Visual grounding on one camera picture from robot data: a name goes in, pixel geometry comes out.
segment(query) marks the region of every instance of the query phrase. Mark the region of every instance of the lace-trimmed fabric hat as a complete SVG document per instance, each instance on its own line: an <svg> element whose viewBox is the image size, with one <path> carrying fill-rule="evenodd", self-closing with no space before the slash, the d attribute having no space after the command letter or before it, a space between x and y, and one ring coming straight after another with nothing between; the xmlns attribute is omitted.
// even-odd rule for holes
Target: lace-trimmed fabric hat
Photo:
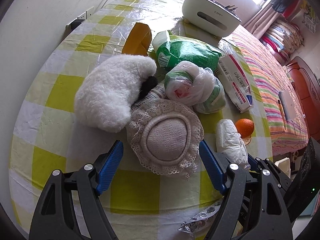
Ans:
<svg viewBox="0 0 320 240"><path fill-rule="evenodd" d="M196 171L204 131L187 106L166 99L147 99L131 109L127 138L143 167L167 176Z"/></svg>

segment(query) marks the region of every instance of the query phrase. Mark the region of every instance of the orange fruit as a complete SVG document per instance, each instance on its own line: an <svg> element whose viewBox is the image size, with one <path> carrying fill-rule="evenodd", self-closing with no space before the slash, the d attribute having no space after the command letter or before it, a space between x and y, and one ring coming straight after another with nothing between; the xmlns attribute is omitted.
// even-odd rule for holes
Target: orange fruit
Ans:
<svg viewBox="0 0 320 240"><path fill-rule="evenodd" d="M252 135L254 130L254 123L250 119L240 119L236 121L235 126L241 138L246 138Z"/></svg>

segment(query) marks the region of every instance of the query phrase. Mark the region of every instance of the colorful striped blanket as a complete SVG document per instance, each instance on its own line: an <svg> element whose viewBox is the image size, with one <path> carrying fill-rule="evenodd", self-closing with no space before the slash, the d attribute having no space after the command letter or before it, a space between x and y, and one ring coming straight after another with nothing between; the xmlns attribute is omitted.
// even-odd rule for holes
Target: colorful striped blanket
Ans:
<svg viewBox="0 0 320 240"><path fill-rule="evenodd" d="M239 26L232 34L237 46L252 72L266 111L272 141L273 155L293 152L308 143L308 132L299 100L287 70L255 37ZM286 121L279 106L279 91L288 90L294 103L297 117Z"/></svg>

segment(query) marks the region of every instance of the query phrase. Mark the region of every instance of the pink curtain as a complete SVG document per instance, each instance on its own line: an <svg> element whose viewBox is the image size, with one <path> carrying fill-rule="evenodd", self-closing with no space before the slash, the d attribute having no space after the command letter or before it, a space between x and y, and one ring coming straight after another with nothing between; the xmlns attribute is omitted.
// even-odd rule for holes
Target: pink curtain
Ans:
<svg viewBox="0 0 320 240"><path fill-rule="evenodd" d="M260 39L273 22L281 15L272 8L269 3L261 9L244 27L257 39Z"/></svg>

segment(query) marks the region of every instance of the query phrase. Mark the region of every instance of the brown leather headboard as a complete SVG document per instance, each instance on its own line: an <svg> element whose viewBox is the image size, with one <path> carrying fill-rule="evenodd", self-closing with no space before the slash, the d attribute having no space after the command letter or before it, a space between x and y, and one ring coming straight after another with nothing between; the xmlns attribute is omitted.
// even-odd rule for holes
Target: brown leather headboard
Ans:
<svg viewBox="0 0 320 240"><path fill-rule="evenodd" d="M300 100L309 136L320 140L320 85L309 66L295 57L288 65L288 72L294 80L294 88Z"/></svg>

